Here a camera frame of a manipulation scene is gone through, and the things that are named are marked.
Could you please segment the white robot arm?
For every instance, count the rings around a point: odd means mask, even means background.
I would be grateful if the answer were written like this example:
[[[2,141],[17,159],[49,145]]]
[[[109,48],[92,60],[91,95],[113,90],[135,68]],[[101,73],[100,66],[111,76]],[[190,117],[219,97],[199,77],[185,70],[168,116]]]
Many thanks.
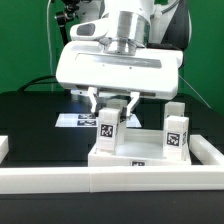
[[[83,0],[78,15],[56,78],[66,89],[87,91],[92,112],[103,92],[130,96],[127,114],[141,97],[176,96],[192,33],[187,0]]]

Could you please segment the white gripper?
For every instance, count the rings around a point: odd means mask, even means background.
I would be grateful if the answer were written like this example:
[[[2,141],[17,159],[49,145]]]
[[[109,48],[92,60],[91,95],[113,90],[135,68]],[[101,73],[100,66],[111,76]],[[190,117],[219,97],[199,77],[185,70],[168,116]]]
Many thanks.
[[[183,52],[138,48],[134,56],[106,54],[96,41],[71,41],[63,49],[56,78],[65,89],[88,88],[95,113],[100,90],[130,93],[126,117],[143,97],[173,99],[178,91],[178,69]]]

